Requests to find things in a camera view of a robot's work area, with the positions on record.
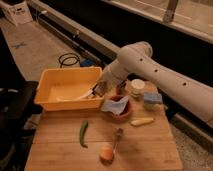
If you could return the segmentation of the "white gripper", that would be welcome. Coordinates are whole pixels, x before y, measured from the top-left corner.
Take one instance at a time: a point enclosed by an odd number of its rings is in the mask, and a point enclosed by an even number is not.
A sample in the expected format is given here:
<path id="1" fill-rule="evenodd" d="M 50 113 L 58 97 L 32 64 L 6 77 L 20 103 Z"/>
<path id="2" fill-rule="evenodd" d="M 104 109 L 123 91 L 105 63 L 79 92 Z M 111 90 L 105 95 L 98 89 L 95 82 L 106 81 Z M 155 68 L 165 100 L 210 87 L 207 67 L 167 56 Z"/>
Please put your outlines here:
<path id="1" fill-rule="evenodd" d="M 116 85 L 116 77 L 111 68 L 107 66 L 97 82 L 97 93 L 104 95 L 109 92 Z"/>

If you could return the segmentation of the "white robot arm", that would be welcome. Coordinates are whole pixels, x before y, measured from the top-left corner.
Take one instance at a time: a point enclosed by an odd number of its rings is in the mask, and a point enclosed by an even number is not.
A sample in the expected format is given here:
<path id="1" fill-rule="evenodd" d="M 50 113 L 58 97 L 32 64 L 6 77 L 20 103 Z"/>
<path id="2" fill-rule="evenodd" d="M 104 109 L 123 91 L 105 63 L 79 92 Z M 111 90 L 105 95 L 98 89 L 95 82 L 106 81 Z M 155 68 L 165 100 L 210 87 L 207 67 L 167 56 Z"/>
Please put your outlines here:
<path id="1" fill-rule="evenodd" d="M 136 74 L 154 83 L 179 105 L 195 114 L 213 128 L 213 87 L 155 62 L 152 47 L 147 42 L 137 42 L 119 49 L 116 59 L 106 66 L 96 91 L 104 95 L 121 84 L 128 75 Z"/>

